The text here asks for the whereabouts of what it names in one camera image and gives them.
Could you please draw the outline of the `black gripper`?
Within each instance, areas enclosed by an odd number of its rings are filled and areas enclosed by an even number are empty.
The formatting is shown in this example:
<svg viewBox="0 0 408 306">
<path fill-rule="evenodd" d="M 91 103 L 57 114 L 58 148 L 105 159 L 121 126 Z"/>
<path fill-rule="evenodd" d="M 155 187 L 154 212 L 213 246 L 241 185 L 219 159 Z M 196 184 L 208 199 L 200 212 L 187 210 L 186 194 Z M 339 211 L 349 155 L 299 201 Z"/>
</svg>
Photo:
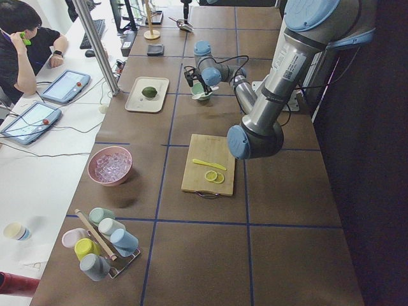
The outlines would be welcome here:
<svg viewBox="0 0 408 306">
<path fill-rule="evenodd" d="M 184 77 L 190 88 L 193 87 L 194 81 L 197 80 L 203 87 L 205 94 L 209 94 L 210 92 L 212 92 L 211 87 L 204 82 L 203 77 L 201 76 L 197 68 L 193 66 L 184 66 Z"/>
</svg>

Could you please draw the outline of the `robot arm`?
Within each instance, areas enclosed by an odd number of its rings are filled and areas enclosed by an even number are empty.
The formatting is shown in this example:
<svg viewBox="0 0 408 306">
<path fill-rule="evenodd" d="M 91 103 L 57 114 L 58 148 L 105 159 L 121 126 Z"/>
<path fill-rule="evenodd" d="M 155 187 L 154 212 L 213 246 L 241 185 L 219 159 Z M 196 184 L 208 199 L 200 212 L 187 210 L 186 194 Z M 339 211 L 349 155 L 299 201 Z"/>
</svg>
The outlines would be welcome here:
<svg viewBox="0 0 408 306">
<path fill-rule="evenodd" d="M 198 80 L 205 93 L 220 82 L 231 85 L 244 112 L 227 134 L 229 151 L 237 159 L 272 156 L 284 135 L 277 122 L 284 106 L 314 56 L 324 50 L 359 47 L 372 41 L 377 1 L 288 1 L 269 74 L 257 90 L 240 66 L 217 62 L 207 41 L 194 45 L 196 65 L 184 72 L 192 86 Z"/>
</svg>

